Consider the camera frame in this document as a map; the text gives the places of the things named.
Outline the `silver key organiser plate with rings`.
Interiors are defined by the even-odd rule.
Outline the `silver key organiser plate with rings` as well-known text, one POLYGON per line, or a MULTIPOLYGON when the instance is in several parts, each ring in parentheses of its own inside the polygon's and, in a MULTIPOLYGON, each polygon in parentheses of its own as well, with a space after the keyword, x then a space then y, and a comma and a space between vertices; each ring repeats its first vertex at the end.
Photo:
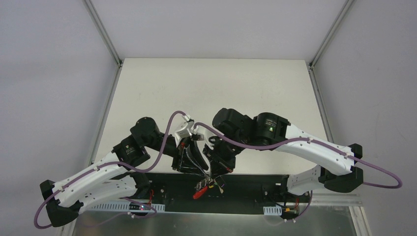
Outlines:
POLYGON ((226 182, 222 177, 211 178, 205 177, 203 180, 198 182, 195 186, 195 193, 193 194, 192 198, 194 200, 199 199, 202 197, 209 189, 217 187, 221 194, 224 193, 224 187, 226 182))

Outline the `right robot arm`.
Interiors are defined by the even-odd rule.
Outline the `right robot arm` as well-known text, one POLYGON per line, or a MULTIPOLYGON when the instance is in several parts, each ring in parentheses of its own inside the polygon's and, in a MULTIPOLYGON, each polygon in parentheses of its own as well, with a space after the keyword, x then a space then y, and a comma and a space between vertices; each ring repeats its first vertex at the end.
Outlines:
POLYGON ((281 199, 290 202, 307 191, 325 188, 350 193, 364 183, 363 170, 354 158, 362 157, 362 146, 340 146, 317 138, 286 118, 263 112, 251 118, 234 109, 222 108, 212 126, 194 125, 203 136, 203 153, 210 162, 212 178, 232 173, 236 156, 245 149, 289 153, 316 164, 310 170, 284 177, 279 188, 281 199))

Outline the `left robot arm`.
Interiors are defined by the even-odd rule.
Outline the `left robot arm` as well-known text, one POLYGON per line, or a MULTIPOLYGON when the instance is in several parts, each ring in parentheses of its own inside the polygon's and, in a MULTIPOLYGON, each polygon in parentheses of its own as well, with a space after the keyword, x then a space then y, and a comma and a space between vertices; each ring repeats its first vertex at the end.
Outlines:
POLYGON ((139 119, 130 129, 130 135, 103 158, 64 180, 46 180, 40 184, 44 198, 41 205, 46 209, 50 226, 61 227, 74 221, 88 208, 119 198, 144 199, 151 195, 147 173, 150 168, 140 165, 150 159, 147 149, 172 157, 174 169, 191 173, 197 169, 202 174, 208 165, 198 149, 197 142, 204 141, 209 149, 213 133, 187 114, 173 134, 162 132, 154 119, 139 119))

